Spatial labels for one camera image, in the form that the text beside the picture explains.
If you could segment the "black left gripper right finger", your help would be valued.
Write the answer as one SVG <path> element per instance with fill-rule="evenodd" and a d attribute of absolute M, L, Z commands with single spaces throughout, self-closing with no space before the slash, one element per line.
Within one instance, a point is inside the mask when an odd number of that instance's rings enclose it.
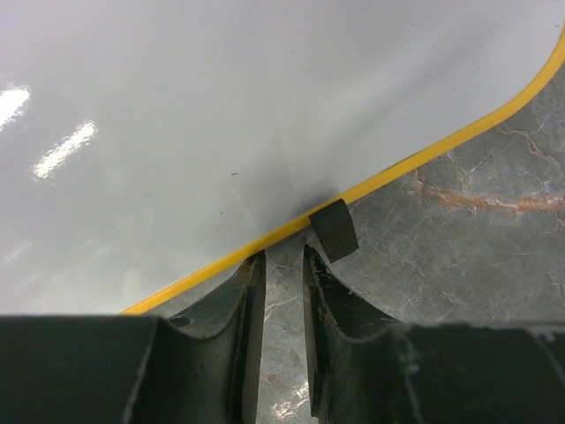
<path fill-rule="evenodd" d="M 320 423 L 423 422 L 410 340 L 421 326 L 373 306 L 311 246 L 303 254 L 303 300 L 311 415 Z"/>

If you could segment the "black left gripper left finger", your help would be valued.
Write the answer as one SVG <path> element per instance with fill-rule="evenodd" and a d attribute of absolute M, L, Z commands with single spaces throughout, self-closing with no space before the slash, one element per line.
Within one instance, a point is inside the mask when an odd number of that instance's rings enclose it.
<path fill-rule="evenodd" d="M 266 300 L 266 255 L 161 324 L 154 340 L 157 423 L 254 423 Z"/>

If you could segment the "yellow-framed whiteboard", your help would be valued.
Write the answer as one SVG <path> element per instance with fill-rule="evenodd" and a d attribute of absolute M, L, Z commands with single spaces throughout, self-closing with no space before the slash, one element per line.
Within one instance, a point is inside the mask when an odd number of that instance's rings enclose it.
<path fill-rule="evenodd" d="M 561 1 L 4 1 L 1 310 L 142 313 L 563 60 Z"/>

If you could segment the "black whiteboard foot clip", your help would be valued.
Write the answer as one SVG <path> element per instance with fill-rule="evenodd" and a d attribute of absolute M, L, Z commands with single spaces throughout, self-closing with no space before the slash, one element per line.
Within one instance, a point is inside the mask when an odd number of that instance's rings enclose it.
<path fill-rule="evenodd" d="M 359 249 L 355 226 L 343 199 L 309 215 L 309 221 L 331 263 Z"/>

